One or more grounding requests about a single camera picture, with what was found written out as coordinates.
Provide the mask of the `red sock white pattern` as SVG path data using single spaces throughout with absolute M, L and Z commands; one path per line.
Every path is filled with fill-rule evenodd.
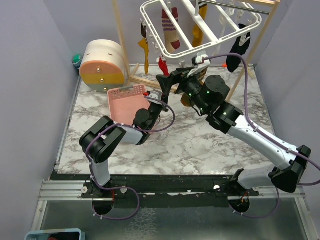
M 161 69 L 164 76 L 169 76 L 168 66 L 167 62 L 165 60 L 162 60 L 161 57 L 158 59 L 158 67 Z

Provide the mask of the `green striped sock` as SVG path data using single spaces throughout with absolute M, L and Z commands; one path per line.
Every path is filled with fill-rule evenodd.
M 206 67 L 205 69 L 203 69 L 199 74 L 198 74 L 198 82 L 203 85 L 204 82 L 204 78 L 207 74 L 207 70 L 208 70 L 208 67 Z M 186 93 L 184 93 L 180 99 L 181 103 L 187 107 L 187 108 L 190 108 L 190 107 L 193 107 L 195 104 L 192 102 L 192 100 L 188 97 L 188 95 Z

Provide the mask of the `mustard sock striped cuff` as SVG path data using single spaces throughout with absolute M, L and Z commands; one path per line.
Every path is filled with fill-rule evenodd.
M 205 20 L 205 18 L 206 18 L 207 11 L 208 11 L 208 5 L 206 3 L 200 2 L 199 3 L 199 15 L 202 17 L 203 20 Z M 202 44 L 203 38 L 204 38 L 204 33 L 199 28 L 199 26 L 197 24 L 195 24 L 193 27 L 193 30 L 192 30 L 192 34 L 193 34 L 192 46 L 194 48 L 196 48 Z

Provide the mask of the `white plastic clip hanger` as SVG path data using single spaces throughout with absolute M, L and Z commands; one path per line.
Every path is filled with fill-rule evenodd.
M 205 18 L 201 16 L 202 8 L 207 3 L 213 4 L 217 9 L 217 22 L 222 24 L 224 29 L 227 26 L 231 27 L 232 31 L 229 34 L 224 31 L 214 33 L 211 29 L 212 24 L 206 23 Z M 151 15 L 147 13 L 147 9 L 153 5 L 161 7 L 161 30 L 157 30 Z M 176 7 L 172 7 L 171 1 L 148 0 L 139 8 L 142 15 L 141 24 L 146 27 L 149 40 L 165 60 L 181 60 L 236 38 L 240 38 L 240 44 L 244 45 L 250 40 L 247 33 L 257 29 L 263 21 L 263 12 L 255 10 L 249 2 L 244 1 L 232 0 L 229 4 L 224 4 L 216 0 L 184 0 L 182 5 L 193 20 L 192 34 L 200 39 L 200 43 L 186 36 L 180 26 L 180 12 Z

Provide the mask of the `black sock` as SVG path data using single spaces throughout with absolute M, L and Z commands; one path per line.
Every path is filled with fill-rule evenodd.
M 249 38 L 249 40 L 247 40 L 244 44 L 240 45 L 240 41 L 241 41 L 242 37 L 245 37 L 245 39 Z M 239 54 L 239 55 L 243 56 L 246 53 L 246 51 L 248 50 L 250 43 L 251 43 L 251 33 L 248 32 L 242 36 L 239 36 L 236 39 L 234 45 L 232 46 L 232 48 L 230 50 L 230 53 L 235 53 L 235 54 Z M 242 61 L 236 56 L 227 56 L 226 62 L 225 62 L 226 66 L 227 66 L 227 70 L 230 73 L 233 73 L 239 67 L 241 62 Z

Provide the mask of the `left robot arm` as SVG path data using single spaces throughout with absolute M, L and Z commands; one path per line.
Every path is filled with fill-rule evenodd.
M 172 108 L 165 102 L 151 102 L 148 109 L 139 109 L 133 125 L 117 123 L 108 116 L 103 116 L 80 138 L 79 145 L 89 160 L 92 180 L 95 182 L 93 191 L 97 196 L 106 197 L 111 190 L 108 159 L 120 143 L 143 145 L 151 133 L 161 132 L 167 127 L 154 130 L 162 111 Z

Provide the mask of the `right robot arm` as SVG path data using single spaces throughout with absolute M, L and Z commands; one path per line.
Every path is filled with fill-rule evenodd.
M 168 97 L 172 86 L 178 85 L 176 93 L 186 94 L 211 127 L 241 140 L 272 163 L 251 170 L 239 169 L 231 179 L 230 191 L 240 196 L 252 188 L 275 186 L 294 193 L 307 168 L 311 149 L 285 143 L 258 125 L 253 126 L 243 111 L 225 100 L 230 88 L 221 76 L 210 75 L 200 83 L 198 76 L 189 76 L 189 72 L 190 68 L 178 68 L 169 76 L 157 75 L 164 96 Z

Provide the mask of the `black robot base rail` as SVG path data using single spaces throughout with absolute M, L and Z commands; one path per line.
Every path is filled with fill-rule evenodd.
M 240 201 L 258 196 L 239 186 L 232 175 L 123 175 L 113 174 L 105 189 L 99 189 L 88 174 L 67 175 L 54 172 L 58 196 L 73 193 L 73 199 L 118 209 L 141 208 L 227 208 L 229 199 Z

